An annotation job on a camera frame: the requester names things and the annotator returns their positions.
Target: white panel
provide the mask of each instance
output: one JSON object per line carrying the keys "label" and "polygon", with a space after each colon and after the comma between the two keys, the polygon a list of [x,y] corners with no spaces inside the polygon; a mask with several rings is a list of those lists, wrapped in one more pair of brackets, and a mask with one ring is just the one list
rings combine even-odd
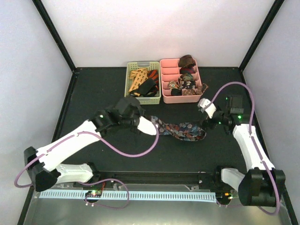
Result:
{"label": "white panel", "polygon": [[285,1],[244,74],[274,166],[300,219],[300,2]]}
{"label": "white panel", "polygon": [[23,151],[51,141],[71,71],[32,1],[1,1],[0,21],[0,224],[10,225],[28,192],[14,187]]}
{"label": "white panel", "polygon": [[192,54],[237,67],[274,0],[44,0],[77,67]]}

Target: basket handle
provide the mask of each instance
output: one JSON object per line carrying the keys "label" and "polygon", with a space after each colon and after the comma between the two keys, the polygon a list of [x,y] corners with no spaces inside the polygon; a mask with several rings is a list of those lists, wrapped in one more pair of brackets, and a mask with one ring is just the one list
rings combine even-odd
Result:
{"label": "basket handle", "polygon": [[139,61],[137,62],[138,67],[149,67],[151,61]]}

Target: white slotted strip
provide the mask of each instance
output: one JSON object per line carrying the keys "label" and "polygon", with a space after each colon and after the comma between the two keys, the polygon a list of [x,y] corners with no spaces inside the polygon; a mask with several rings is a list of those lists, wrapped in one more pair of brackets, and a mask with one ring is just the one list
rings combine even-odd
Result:
{"label": "white slotted strip", "polygon": [[[41,192],[39,198],[52,199],[85,199],[88,190],[50,189]],[[186,201],[216,202],[216,194],[209,192],[161,192],[161,191],[130,191],[129,199],[136,201]],[[103,191],[101,198],[89,197],[91,200],[126,200],[126,191]]]}

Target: black tabletop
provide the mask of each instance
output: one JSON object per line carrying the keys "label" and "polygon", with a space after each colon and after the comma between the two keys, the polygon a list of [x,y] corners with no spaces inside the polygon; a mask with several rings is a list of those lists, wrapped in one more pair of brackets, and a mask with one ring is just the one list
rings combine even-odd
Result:
{"label": "black tabletop", "polygon": [[[209,88],[203,95],[212,99],[225,83],[242,81],[237,68],[199,68],[201,81]],[[82,68],[77,75],[60,136],[74,130],[97,110],[116,103],[124,96],[126,68]],[[243,87],[232,85],[220,93],[215,104],[225,108],[225,96],[244,96],[245,113],[250,113],[250,103]],[[156,115],[168,123],[199,120],[201,113],[196,103],[142,105],[148,115]],[[116,148],[129,154],[148,149],[154,137],[120,130],[105,139]],[[212,172],[217,165],[231,165],[246,172],[245,161],[232,135],[226,135],[222,125],[209,130],[204,140],[186,142],[171,136],[161,136],[156,148],[140,158],[127,158],[117,154],[102,142],[93,143],[69,157],[64,163],[93,162],[100,171],[114,172]]]}

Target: black frame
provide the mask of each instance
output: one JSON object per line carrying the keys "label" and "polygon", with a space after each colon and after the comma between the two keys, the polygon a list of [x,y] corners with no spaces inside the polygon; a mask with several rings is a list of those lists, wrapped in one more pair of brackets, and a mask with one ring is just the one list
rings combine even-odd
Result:
{"label": "black frame", "polygon": [[[33,1],[34,5],[36,6],[38,12],[40,13],[41,17],[43,18],[47,28],[49,29],[49,32],[51,33],[53,39],[55,40],[57,46],[59,47],[63,57],[65,58],[67,64],[69,65],[71,71],[73,72],[72,78],[71,78],[71,81],[70,81],[70,84],[69,84],[69,87],[68,87],[68,90],[67,90],[67,94],[65,96],[63,107],[62,107],[61,112],[60,112],[59,120],[58,120],[58,123],[56,125],[54,135],[53,135],[53,139],[52,139],[52,141],[56,141],[59,138],[60,133],[61,133],[62,124],[64,122],[64,118],[65,118],[65,115],[66,115],[66,112],[67,112],[67,109],[68,109],[68,105],[69,105],[69,102],[70,102],[70,99],[71,99],[71,95],[72,95],[72,92],[73,92],[74,87],[75,87],[75,83],[76,83],[76,80],[77,80],[77,74],[78,74],[77,71],[79,70],[79,68],[77,68],[75,66],[75,64],[73,63],[66,47],[64,46],[64,44],[63,44],[63,42],[62,42],[55,26],[53,24],[53,22],[51,21],[51,18],[49,16],[49,14],[47,13],[47,10],[45,9],[45,7],[42,3],[42,1],[41,0],[32,0],[32,1]],[[283,3],[284,3],[284,0],[275,0],[274,1],[271,9],[269,10],[265,20],[263,21],[256,37],[254,38],[249,50],[247,51],[241,65],[239,67],[240,75],[241,75],[241,78],[242,78],[244,83],[246,83],[246,82],[245,82],[245,78],[244,78],[244,75],[243,75],[243,71],[246,68],[247,64],[249,63],[251,57],[253,56],[255,50],[258,47],[260,41],[262,40],[263,36],[267,32],[269,26],[271,25],[273,19],[275,18],[277,12],[279,11],[279,9],[280,9],[280,7],[282,6]],[[261,140],[262,140],[262,146],[266,150],[267,156],[269,156],[268,153],[267,153],[267,148],[266,148],[265,142],[262,139],[262,133],[261,133],[261,129],[258,125],[257,117],[255,116],[254,119],[255,119],[255,123],[257,124],[258,135],[261,137]],[[126,179],[126,175],[128,176],[129,174],[128,173],[126,173],[126,174],[119,173],[119,175],[123,176],[123,179]],[[191,184],[195,184],[195,182],[197,182],[198,180],[199,180],[199,177],[195,176],[195,174],[186,174],[185,184],[186,184],[186,182],[187,183],[190,182]],[[135,181],[134,179],[128,179],[127,180],[127,182],[129,182],[129,183],[134,182],[134,181]],[[172,176],[169,176],[169,178],[166,182],[170,184],[173,181],[174,180],[173,180]],[[19,221],[18,221],[18,225],[22,225],[25,221],[26,213],[28,211],[33,193],[34,193],[34,188],[30,187],[28,195],[27,195],[25,203],[24,203],[24,206],[23,206],[23,209],[22,209],[22,212],[21,212],[21,215],[20,215],[20,218],[19,218]],[[284,187],[283,198],[284,198],[284,201],[286,203],[286,207],[287,207],[288,214],[289,214],[289,217],[291,219],[292,224],[293,225],[298,225],[298,221],[297,221],[296,215],[294,213],[292,203],[291,203],[291,200],[289,198],[286,187]]]}

